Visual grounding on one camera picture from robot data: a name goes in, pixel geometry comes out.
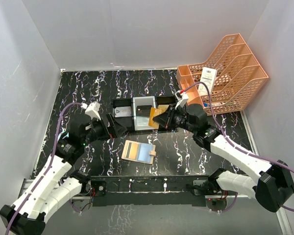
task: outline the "black marble surface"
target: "black marble surface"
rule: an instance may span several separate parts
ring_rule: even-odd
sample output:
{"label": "black marble surface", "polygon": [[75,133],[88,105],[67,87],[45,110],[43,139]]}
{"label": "black marble surface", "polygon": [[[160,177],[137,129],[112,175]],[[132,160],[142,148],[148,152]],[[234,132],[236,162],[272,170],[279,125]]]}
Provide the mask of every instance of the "black marble surface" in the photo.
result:
{"label": "black marble surface", "polygon": [[[100,114],[111,112],[111,100],[136,96],[172,95],[178,90],[176,70],[129,70],[129,71],[75,71],[61,76],[59,90],[50,117],[43,148],[32,178],[42,169],[51,153],[56,123],[61,110],[71,102],[93,101],[101,103]],[[65,114],[61,131],[65,131],[73,115],[81,109],[72,107]],[[250,149],[250,143],[240,112],[217,116],[226,133],[233,141]],[[156,145],[157,156],[153,164],[143,164],[121,159],[126,140]],[[124,135],[119,139],[97,141],[86,146],[84,154],[70,172],[80,169],[92,176],[151,176],[151,175],[210,175],[224,167],[239,173],[239,169],[223,158],[200,148],[192,134],[180,129],[177,132],[143,135]]]}

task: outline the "white card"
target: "white card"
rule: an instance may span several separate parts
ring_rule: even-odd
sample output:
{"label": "white card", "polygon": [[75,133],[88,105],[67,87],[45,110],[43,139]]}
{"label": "white card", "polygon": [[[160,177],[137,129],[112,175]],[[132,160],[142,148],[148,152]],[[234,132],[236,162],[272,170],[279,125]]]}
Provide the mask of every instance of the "white card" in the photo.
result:
{"label": "white card", "polygon": [[[209,93],[212,92],[214,82],[217,76],[217,70],[203,67],[200,81],[205,83],[208,87]],[[200,84],[198,87],[199,95],[207,95],[207,90],[204,85]]]}

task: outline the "white plastic arm segment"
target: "white plastic arm segment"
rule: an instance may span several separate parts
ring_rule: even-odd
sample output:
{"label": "white plastic arm segment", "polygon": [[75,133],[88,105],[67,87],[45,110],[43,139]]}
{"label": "white plastic arm segment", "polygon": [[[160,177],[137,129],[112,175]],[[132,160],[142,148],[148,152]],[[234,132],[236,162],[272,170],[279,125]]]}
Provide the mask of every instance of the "white plastic arm segment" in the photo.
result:
{"label": "white plastic arm segment", "polygon": [[81,106],[81,108],[82,108],[82,109],[87,109],[87,107],[88,107],[88,105],[87,105],[87,104],[85,104],[85,103],[82,103],[82,106]]}
{"label": "white plastic arm segment", "polygon": [[[235,144],[235,146],[244,149],[238,144]],[[237,166],[248,176],[250,176],[255,183],[258,183],[258,179],[260,178],[259,172],[266,172],[271,167],[271,164],[269,162],[253,158],[235,149],[226,141],[226,139],[222,135],[219,135],[215,138],[215,142],[210,144],[210,148],[212,153],[225,158],[226,160]]]}
{"label": "white plastic arm segment", "polygon": [[69,201],[73,196],[81,192],[82,184],[75,178],[68,178],[63,185],[54,190],[46,199],[40,213],[46,213],[44,222],[47,223],[50,217],[61,206]]}
{"label": "white plastic arm segment", "polygon": [[91,117],[91,119],[96,118],[97,120],[101,120],[100,115],[98,113],[100,108],[100,104],[95,101],[88,105],[87,109],[85,110],[85,114]]}
{"label": "white plastic arm segment", "polygon": [[[61,177],[67,173],[71,169],[71,165],[66,162],[62,162],[62,158],[58,156],[54,156],[52,162],[52,168],[48,171],[48,173],[44,176],[44,172],[48,167],[51,160],[51,156],[49,156],[44,168],[41,170],[36,179],[31,183],[28,189],[17,199],[13,204],[15,205],[15,210],[20,206],[22,201],[24,201],[25,197],[28,193],[31,193],[29,199],[25,202],[24,206],[20,210],[20,214],[27,213],[28,218],[36,219],[38,214],[40,213],[41,207],[44,205],[45,200],[54,189],[55,185],[59,182]],[[39,186],[32,192],[32,188],[37,183],[37,181],[43,177]]]}
{"label": "white plastic arm segment", "polygon": [[256,183],[248,176],[234,174],[227,170],[219,175],[217,183],[222,190],[230,190],[255,198],[253,187]]}
{"label": "white plastic arm segment", "polygon": [[187,101],[188,101],[188,95],[185,93],[185,92],[183,92],[182,94],[181,94],[181,98],[179,98],[177,95],[176,95],[176,93],[175,93],[175,96],[176,96],[176,98],[178,99],[178,102],[177,102],[177,104],[176,104],[176,106],[175,106],[175,109],[177,109],[177,107],[183,107],[186,103],[187,103]]}

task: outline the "white enclosure wall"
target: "white enclosure wall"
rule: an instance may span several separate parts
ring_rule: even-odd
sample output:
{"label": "white enclosure wall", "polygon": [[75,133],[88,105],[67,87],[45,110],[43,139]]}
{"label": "white enclosure wall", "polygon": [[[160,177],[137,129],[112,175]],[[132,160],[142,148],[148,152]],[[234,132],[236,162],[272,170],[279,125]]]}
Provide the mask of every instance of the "white enclosure wall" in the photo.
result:
{"label": "white enclosure wall", "polygon": [[0,0],[0,209],[33,170],[59,77],[23,2]]}
{"label": "white enclosure wall", "polygon": [[269,0],[23,0],[68,71],[204,62],[226,34],[247,40]]}
{"label": "white enclosure wall", "polygon": [[[271,0],[248,44],[270,77],[246,110],[256,145],[294,167],[294,0]],[[294,208],[294,195],[286,206]],[[287,216],[294,232],[294,213]]]}

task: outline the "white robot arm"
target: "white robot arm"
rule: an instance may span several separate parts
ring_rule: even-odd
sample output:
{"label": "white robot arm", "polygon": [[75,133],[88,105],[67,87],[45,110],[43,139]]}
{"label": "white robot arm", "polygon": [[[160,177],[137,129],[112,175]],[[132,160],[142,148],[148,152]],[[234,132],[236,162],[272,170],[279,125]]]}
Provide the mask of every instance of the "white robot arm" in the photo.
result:
{"label": "white robot arm", "polygon": [[12,204],[0,210],[3,223],[17,235],[40,235],[50,217],[73,196],[85,192],[90,177],[83,172],[73,172],[66,181],[53,190],[60,179],[72,168],[84,153],[87,143],[117,138],[126,131],[107,114],[107,120],[99,114],[99,103],[82,104],[85,114],[70,123],[70,129],[61,135],[55,155],[49,156],[42,171],[29,188]]}
{"label": "white robot arm", "polygon": [[[178,105],[170,105],[166,112],[153,120],[168,129],[180,127],[192,132],[200,147],[225,158],[246,174],[237,175],[220,168],[202,185],[192,186],[193,189],[204,195],[220,190],[235,191],[255,198],[264,208],[276,212],[294,193],[290,172],[249,156],[251,152],[238,144],[229,144],[216,127],[208,124],[207,114],[200,105],[189,105],[186,111],[181,108],[186,100],[187,97],[182,96]],[[1,209],[5,226],[9,228],[9,223],[12,224],[9,230],[15,234],[40,235],[46,222],[64,203],[85,191],[89,177],[80,171],[75,171],[59,188],[53,189],[84,153],[86,143],[117,138],[126,131],[110,114],[107,115],[107,127],[98,114],[97,103],[88,106],[85,113],[70,124],[68,136],[67,133],[62,134],[64,138],[58,141],[55,155],[48,158],[43,170],[23,195],[12,206],[5,205]]]}
{"label": "white robot arm", "polygon": [[[177,92],[176,97],[185,103],[187,97]],[[254,158],[252,152],[240,145],[228,142],[218,128],[208,124],[207,114],[199,104],[183,106],[170,105],[153,121],[166,129],[180,127],[193,133],[194,141],[202,148],[217,154],[237,166],[246,175],[237,175],[225,169],[218,169],[201,186],[190,186],[202,194],[211,195],[220,190],[234,191],[255,198],[259,204],[271,212],[280,207],[294,194],[294,182],[289,170],[281,167],[282,161],[273,164]]]}

